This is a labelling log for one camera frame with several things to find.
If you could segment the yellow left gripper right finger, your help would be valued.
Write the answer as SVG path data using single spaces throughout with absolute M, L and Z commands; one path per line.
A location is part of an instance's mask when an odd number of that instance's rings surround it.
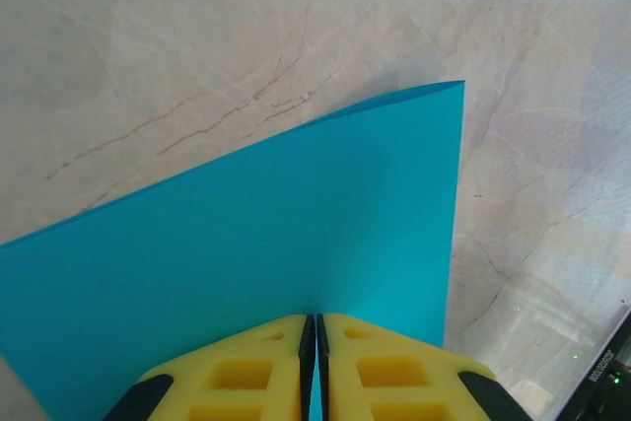
M 318 315 L 325 420 L 527 420 L 483 364 L 352 316 Z

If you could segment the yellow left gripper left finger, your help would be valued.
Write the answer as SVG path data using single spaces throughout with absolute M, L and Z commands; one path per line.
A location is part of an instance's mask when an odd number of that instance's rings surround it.
M 307 420 L 316 321 L 275 319 L 163 363 L 106 420 Z

